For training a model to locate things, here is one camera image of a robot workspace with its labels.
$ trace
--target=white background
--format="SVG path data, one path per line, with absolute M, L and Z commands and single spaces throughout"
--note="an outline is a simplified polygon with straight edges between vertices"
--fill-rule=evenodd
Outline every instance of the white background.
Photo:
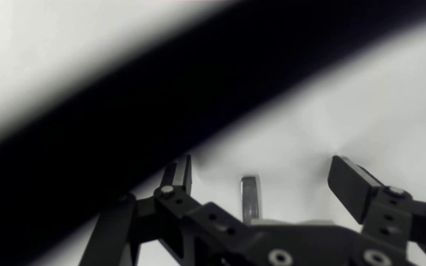
M 125 55 L 167 40 L 226 2 L 0 0 L 0 136 Z M 359 229 L 327 188 L 331 156 L 426 201 L 426 24 L 395 34 L 248 114 L 193 154 L 193 191 L 239 218 L 239 179 L 260 176 L 266 219 Z M 148 197 L 152 179 L 134 192 Z M 35 265 L 77 265 L 94 221 Z M 426 265 L 411 250 L 411 259 Z M 156 246 L 139 265 L 174 265 Z

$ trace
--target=black mechanical part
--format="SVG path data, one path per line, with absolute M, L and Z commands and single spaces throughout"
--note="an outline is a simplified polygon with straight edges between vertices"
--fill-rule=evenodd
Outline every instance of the black mechanical part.
M 161 187 L 179 187 L 186 194 L 192 187 L 192 163 L 190 156 L 180 157 L 180 160 L 170 163 L 164 172 Z
M 189 157 L 177 170 L 185 173 L 186 169 L 190 170 Z M 128 204 L 119 201 L 102 213 L 81 265 L 118 262 L 122 243 L 131 244 L 136 265 L 139 244 L 152 240 L 159 240 L 185 266 L 412 266 L 406 260 L 408 241 L 415 241 L 426 253 L 426 203 L 384 187 L 343 157 L 332 158 L 328 182 L 356 222 L 363 225 L 361 234 L 329 225 L 245 225 L 216 204 L 198 204 L 183 184 L 173 185 L 173 176 L 168 166 L 153 197 L 136 204 L 133 198 Z M 112 235 L 106 235 L 109 228 L 115 228 Z M 97 252 L 93 244 L 109 249 Z

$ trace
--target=screw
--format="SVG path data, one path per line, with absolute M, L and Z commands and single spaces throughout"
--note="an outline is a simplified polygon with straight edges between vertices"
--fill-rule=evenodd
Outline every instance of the screw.
M 269 253 L 269 263 L 272 266 L 292 266 L 292 257 L 285 250 L 272 250 Z
M 159 192 L 162 194 L 162 195 L 168 195 L 168 194 L 171 194 L 173 192 L 173 187 L 162 187 L 162 188 L 159 188 Z
M 363 260 L 369 266 L 392 266 L 392 260 L 378 250 L 365 250 Z
M 395 187 L 389 187 L 389 191 L 393 194 L 393 195 L 398 195 L 398 197 L 402 197 L 405 194 L 403 190 L 399 190 L 399 188 L 395 188 Z

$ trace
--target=black plastic part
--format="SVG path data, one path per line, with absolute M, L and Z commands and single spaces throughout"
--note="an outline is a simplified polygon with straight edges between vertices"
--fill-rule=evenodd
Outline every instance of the black plastic part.
M 131 244 L 136 265 L 139 246 L 152 240 L 159 240 L 183 266 L 279 265 L 278 259 L 285 262 L 285 257 L 282 265 L 412 266 L 406 260 L 408 241 L 415 241 L 426 253 L 426 203 L 414 201 L 405 191 L 381 187 L 347 158 L 332 160 L 329 179 L 332 185 L 349 182 L 340 185 L 341 190 L 365 188 L 366 198 L 361 201 L 366 204 L 359 209 L 363 218 L 361 234 L 340 226 L 247 226 L 216 204 L 198 204 L 182 185 L 171 187 L 174 172 L 185 176 L 190 161 L 185 166 L 177 170 L 168 166 L 153 197 L 137 204 L 133 197 L 124 197 L 102 213 L 81 265 L 115 265 L 125 243 Z
M 136 198 L 124 197 L 97 218 L 91 238 L 84 250 L 79 266 L 118 266 L 128 240 Z
M 170 163 L 161 181 L 161 187 L 177 187 L 182 188 L 186 194 L 190 194 L 192 187 L 192 157 L 185 156 L 180 160 Z
M 352 218 L 362 223 L 369 200 L 383 185 L 349 158 L 332 157 L 328 187 Z

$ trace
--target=bolt hole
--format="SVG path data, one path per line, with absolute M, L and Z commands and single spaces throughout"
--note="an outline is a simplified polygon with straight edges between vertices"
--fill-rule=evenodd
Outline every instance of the bolt hole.
M 285 257 L 284 257 L 282 255 L 276 255 L 275 259 L 276 259 L 278 262 L 284 262 L 284 260 L 285 260 Z
M 227 235 L 235 235 L 236 231 L 235 231 L 233 228 L 227 228 L 227 229 L 226 229 L 226 234 L 227 234 Z
M 392 221 L 393 221 L 393 216 L 384 215 L 384 219 L 389 221 L 389 222 L 392 222 Z
M 378 263 L 383 262 L 383 259 L 381 259 L 380 256 L 377 256 L 377 255 L 372 255 L 372 260 L 374 260 L 374 262 L 378 262 Z
M 381 229 L 380 229 L 380 234 L 383 234 L 383 235 L 390 235 L 390 231 L 389 231 L 387 228 L 381 228 Z

